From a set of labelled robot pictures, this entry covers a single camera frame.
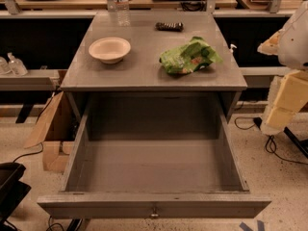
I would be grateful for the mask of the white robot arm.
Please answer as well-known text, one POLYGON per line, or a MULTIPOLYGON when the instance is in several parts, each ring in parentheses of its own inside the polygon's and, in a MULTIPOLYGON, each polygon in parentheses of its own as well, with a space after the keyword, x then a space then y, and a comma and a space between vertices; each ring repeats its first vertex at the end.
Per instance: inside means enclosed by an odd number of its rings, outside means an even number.
POLYGON ((276 55, 282 65, 292 70, 283 77, 275 76, 269 87, 261 131, 276 135, 308 103, 308 1, 302 2, 284 26, 261 43, 257 51, 276 55))

